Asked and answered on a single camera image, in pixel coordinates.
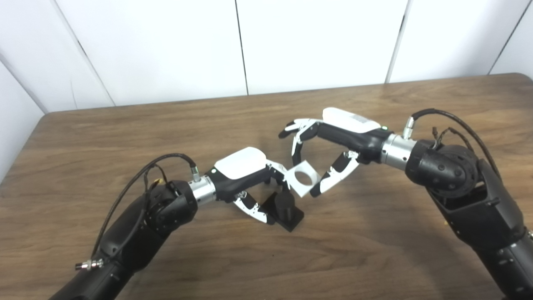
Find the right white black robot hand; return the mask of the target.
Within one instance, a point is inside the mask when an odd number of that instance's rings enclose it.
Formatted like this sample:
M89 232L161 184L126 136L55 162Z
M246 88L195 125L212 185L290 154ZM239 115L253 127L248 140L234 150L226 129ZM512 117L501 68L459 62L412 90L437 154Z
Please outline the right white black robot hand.
M347 148L309 190L310 195L317 198L343 181L361 163L380 163L385 141L392 132L358 114L327 107L322 111L322 119L297 118L287 123L278 137L283 139L291 134L294 134L291 150L293 165L302 161L303 143L315 137Z

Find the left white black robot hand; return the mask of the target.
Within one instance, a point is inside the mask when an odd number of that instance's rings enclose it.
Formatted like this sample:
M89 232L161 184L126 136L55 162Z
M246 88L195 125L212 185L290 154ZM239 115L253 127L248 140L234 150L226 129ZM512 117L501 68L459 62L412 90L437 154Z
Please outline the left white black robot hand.
M285 174L287 169L278 162L268 160L264 152L247 147L217 161L206 173L215 190L215 200L234 203L248 216L272 225L275 218L248 192L261 183L274 179L283 190L289 190Z

